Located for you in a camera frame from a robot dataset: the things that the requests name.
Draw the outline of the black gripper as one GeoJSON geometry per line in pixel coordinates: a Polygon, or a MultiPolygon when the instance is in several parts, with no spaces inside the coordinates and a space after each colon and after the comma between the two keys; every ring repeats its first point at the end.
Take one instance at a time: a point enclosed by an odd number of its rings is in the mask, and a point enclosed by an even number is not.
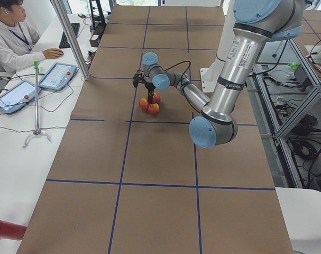
{"type": "Polygon", "coordinates": [[[155,86],[153,83],[146,82],[145,87],[148,90],[148,103],[153,104],[155,86]]]}

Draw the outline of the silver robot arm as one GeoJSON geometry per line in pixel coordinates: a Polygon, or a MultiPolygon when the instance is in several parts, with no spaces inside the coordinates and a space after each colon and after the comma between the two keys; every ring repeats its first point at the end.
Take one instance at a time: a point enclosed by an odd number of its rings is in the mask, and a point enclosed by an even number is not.
{"type": "Polygon", "coordinates": [[[195,145],[212,148],[228,143],[237,135],[237,122],[231,113],[262,46],[268,41],[297,37],[301,32],[303,11],[304,1],[235,1],[235,37],[211,97],[185,74],[165,71],[153,52],[142,58],[141,82],[159,90],[175,87],[200,113],[189,125],[195,145]]]}

